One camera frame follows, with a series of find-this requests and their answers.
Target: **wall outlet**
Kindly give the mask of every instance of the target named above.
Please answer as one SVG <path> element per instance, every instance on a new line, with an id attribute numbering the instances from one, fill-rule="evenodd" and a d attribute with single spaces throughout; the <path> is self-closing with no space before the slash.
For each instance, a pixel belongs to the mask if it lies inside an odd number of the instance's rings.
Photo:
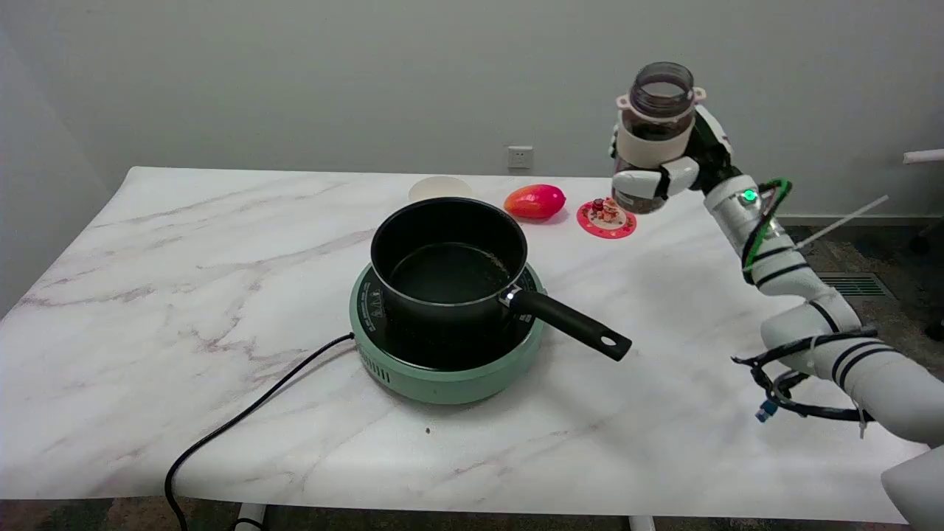
<path id="1" fill-rule="evenodd" d="M 508 146 L 509 169 L 529 169 L 534 165 L 534 146 Z"/>

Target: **black handle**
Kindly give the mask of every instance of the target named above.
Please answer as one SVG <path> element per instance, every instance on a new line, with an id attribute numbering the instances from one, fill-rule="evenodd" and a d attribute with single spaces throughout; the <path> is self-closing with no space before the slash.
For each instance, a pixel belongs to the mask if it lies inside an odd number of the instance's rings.
<path id="1" fill-rule="evenodd" d="M 518 289 L 504 295 L 504 299 L 516 314 L 531 314 L 616 361 L 623 359 L 632 346 L 631 340 L 610 330 L 603 323 L 542 293 Z"/>

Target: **white zip tie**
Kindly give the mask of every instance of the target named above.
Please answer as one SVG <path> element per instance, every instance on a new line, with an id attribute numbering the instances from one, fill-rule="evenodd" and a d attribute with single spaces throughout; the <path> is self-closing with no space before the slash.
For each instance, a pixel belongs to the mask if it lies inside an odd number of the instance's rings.
<path id="1" fill-rule="evenodd" d="M 819 339 L 818 335 L 814 335 L 813 339 L 810 339 L 810 348 L 806 350 L 810 353 L 810 358 L 813 357 L 813 350 L 817 347 L 817 339 Z M 806 361 L 806 368 L 813 368 L 814 365 L 815 364 L 813 363 L 812 359 Z"/>
<path id="2" fill-rule="evenodd" d="M 855 399 L 852 399 L 852 405 L 854 405 L 855 410 L 859 412 L 859 439 L 863 440 L 866 438 L 866 427 L 868 426 L 868 422 L 866 422 L 866 410 L 862 409 L 862 406 L 859 405 Z"/>

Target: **table leg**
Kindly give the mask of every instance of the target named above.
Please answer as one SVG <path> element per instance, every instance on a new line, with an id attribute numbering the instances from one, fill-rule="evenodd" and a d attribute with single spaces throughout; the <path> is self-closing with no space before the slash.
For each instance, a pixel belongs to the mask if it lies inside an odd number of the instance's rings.
<path id="1" fill-rule="evenodd" d="M 655 531 L 655 521 L 651 516 L 628 516 L 623 527 L 629 531 Z"/>
<path id="2" fill-rule="evenodd" d="M 266 505 L 264 504 L 242 504 L 239 506 L 239 517 L 237 518 L 248 518 L 254 522 L 263 523 L 265 508 Z M 251 523 L 240 522 L 236 524 L 234 531 L 259 531 L 259 527 Z"/>

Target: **green cable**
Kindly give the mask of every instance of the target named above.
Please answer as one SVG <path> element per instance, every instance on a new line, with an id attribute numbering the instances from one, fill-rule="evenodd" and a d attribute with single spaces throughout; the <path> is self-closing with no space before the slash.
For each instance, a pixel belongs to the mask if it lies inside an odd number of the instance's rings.
<path id="1" fill-rule="evenodd" d="M 774 186 L 777 189 L 777 196 L 773 198 L 770 204 L 770 210 L 767 214 L 764 214 L 761 219 L 761 227 L 757 232 L 757 237 L 754 238 L 754 243 L 750 247 L 750 252 L 748 253 L 748 258 L 744 263 L 744 270 L 749 271 L 753 266 L 754 257 L 757 256 L 757 252 L 760 250 L 761 246 L 764 244 L 764 237 L 767 236 L 767 229 L 770 227 L 770 220 L 773 219 L 773 216 L 776 214 L 777 208 L 780 207 L 780 204 L 784 202 L 787 196 L 790 195 L 790 191 L 793 189 L 793 183 L 786 179 L 775 179 L 765 182 L 762 187 Z"/>

